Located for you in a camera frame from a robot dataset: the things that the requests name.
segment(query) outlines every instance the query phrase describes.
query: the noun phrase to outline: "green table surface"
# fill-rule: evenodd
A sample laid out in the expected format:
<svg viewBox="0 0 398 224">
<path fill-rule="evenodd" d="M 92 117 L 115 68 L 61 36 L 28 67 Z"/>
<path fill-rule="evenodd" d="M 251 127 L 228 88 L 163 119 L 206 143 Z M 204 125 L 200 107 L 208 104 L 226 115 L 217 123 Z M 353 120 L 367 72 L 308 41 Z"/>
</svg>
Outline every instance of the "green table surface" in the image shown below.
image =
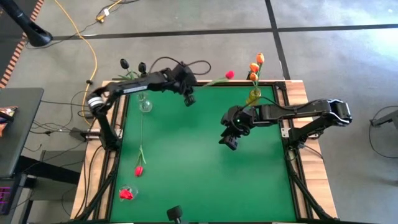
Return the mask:
<svg viewBox="0 0 398 224">
<path fill-rule="evenodd" d="M 141 139 L 137 96 L 130 97 L 114 190 L 111 222 L 167 222 L 176 205 L 190 222 L 294 221 L 294 205 L 278 125 L 254 128 L 236 151 L 218 144 L 228 108 L 244 105 L 250 86 L 206 87 L 186 107 L 170 92 L 148 94 L 143 150 L 147 164 L 134 175 Z M 274 99 L 270 86 L 262 95 Z M 134 200 L 119 198 L 123 185 L 135 186 Z"/>
</svg>

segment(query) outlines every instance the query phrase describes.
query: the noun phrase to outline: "yellow vase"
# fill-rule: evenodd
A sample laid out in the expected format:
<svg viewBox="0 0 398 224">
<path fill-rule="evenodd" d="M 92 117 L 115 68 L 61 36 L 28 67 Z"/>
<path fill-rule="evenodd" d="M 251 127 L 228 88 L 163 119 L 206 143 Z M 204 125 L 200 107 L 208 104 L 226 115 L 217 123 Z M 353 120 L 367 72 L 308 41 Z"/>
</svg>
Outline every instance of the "yellow vase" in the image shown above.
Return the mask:
<svg viewBox="0 0 398 224">
<path fill-rule="evenodd" d="M 261 97 L 261 90 L 259 88 L 250 91 L 246 104 L 250 106 L 257 105 Z"/>
</svg>

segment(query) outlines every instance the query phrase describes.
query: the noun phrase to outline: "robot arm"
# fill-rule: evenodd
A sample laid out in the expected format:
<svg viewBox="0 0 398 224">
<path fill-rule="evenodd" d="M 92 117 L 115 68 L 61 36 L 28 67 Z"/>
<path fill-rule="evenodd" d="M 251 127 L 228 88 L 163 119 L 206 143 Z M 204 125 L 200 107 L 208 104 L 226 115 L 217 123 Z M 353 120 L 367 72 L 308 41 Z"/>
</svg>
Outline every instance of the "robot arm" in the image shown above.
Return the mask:
<svg viewBox="0 0 398 224">
<path fill-rule="evenodd" d="M 183 95 L 186 106 L 194 104 L 193 86 L 197 79 L 189 66 L 179 63 L 171 70 L 165 68 L 158 72 L 148 73 L 144 77 L 119 83 L 109 83 L 97 88 L 88 95 L 87 103 L 93 116 L 98 120 L 101 127 L 99 139 L 105 150 L 117 151 L 120 141 L 114 129 L 110 126 L 106 114 L 112 108 L 114 102 L 122 95 L 128 95 L 139 91 L 173 91 Z M 108 98 L 104 101 L 102 94 L 108 92 Z"/>
<path fill-rule="evenodd" d="M 248 109 L 233 106 L 221 119 L 221 124 L 227 128 L 221 134 L 222 139 L 219 143 L 236 150 L 237 138 L 241 135 L 247 136 L 254 127 L 270 126 L 283 119 L 314 116 L 318 118 L 304 127 L 289 130 L 289 147 L 297 147 L 309 136 L 320 134 L 330 126 L 347 126 L 352 121 L 348 105 L 340 100 L 315 100 L 294 106 L 256 105 Z"/>
</svg>

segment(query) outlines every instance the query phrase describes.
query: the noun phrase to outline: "concrete floor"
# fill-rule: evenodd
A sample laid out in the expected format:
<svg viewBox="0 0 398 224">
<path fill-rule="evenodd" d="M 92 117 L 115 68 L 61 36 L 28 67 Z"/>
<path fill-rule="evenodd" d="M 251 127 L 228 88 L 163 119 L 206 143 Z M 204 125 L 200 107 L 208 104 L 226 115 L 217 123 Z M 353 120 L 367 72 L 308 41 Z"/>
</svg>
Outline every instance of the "concrete floor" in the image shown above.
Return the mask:
<svg viewBox="0 0 398 224">
<path fill-rule="evenodd" d="M 91 24 L 107 0 L 60 1 L 82 29 Z M 278 27 L 348 26 L 398 23 L 398 3 L 385 1 L 272 1 Z M 53 1 L 45 1 L 37 23 L 54 36 L 75 33 L 72 25 Z M 263 0 L 141 0 L 124 5 L 90 27 L 85 34 L 121 34 L 194 29 L 270 28 Z M 398 161 L 378 156 L 368 142 L 369 119 L 382 107 L 398 105 L 398 30 L 346 30 L 280 33 L 290 76 L 304 80 L 310 100 L 339 98 L 349 103 L 354 121 L 347 128 L 330 128 L 320 138 L 326 171 L 342 220 L 396 223 L 398 214 Z M 258 52 L 266 58 L 263 78 L 282 79 L 272 33 L 188 35 L 91 40 L 98 57 L 95 85 L 123 74 L 119 59 L 131 67 L 151 64 L 157 57 L 171 56 L 190 62 L 209 61 L 213 69 L 199 79 L 222 76 L 235 70 L 245 78 L 249 62 Z M 172 66 L 164 61 L 156 68 Z M 80 40 L 68 40 L 47 49 L 24 49 L 8 87 L 39 86 L 44 99 L 69 102 L 85 87 L 93 59 Z M 206 69 L 201 65 L 193 68 Z M 81 102 L 78 96 L 75 103 Z M 67 123 L 67 106 L 42 104 L 39 122 Z M 84 128 L 79 117 L 70 127 Z M 373 130 L 374 145 L 383 154 L 398 156 L 397 131 L 387 124 Z M 30 135 L 27 147 L 40 143 L 45 150 L 65 150 L 76 145 L 67 134 Z M 39 157 L 24 151 L 31 157 Z M 60 202 L 34 203 L 29 221 L 60 222 L 68 219 Z"/>
</svg>

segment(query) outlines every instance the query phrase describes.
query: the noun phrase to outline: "orange tulip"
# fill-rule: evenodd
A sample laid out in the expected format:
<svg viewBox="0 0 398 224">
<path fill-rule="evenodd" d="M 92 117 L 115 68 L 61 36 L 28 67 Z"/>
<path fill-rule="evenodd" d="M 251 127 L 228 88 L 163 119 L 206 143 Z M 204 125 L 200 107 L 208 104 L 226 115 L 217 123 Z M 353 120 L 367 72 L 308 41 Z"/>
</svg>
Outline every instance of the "orange tulip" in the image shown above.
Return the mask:
<svg viewBox="0 0 398 224">
<path fill-rule="evenodd" d="M 260 67 L 259 67 L 258 64 L 256 64 L 256 63 L 251 63 L 251 64 L 250 64 L 250 70 L 251 70 L 252 72 L 258 72 L 259 69 L 260 69 Z"/>
<path fill-rule="evenodd" d="M 252 72 L 252 74 L 250 74 L 250 80 L 257 81 L 258 79 L 259 79 L 259 77 L 257 76 L 256 73 Z"/>
<path fill-rule="evenodd" d="M 262 53 L 257 54 L 257 63 L 258 64 L 264 63 L 264 55 Z"/>
</svg>

